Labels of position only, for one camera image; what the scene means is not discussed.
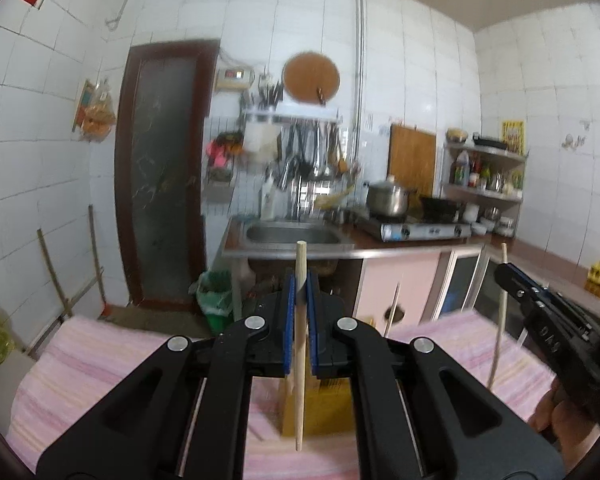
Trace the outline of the right hand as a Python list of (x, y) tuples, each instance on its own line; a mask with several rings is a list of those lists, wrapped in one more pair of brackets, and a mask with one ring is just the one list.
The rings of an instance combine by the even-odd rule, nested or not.
[(536, 431), (553, 430), (560, 448), (566, 471), (572, 471), (600, 437), (600, 426), (568, 398), (558, 402), (557, 393), (562, 384), (555, 378), (550, 390), (542, 396), (528, 424)]

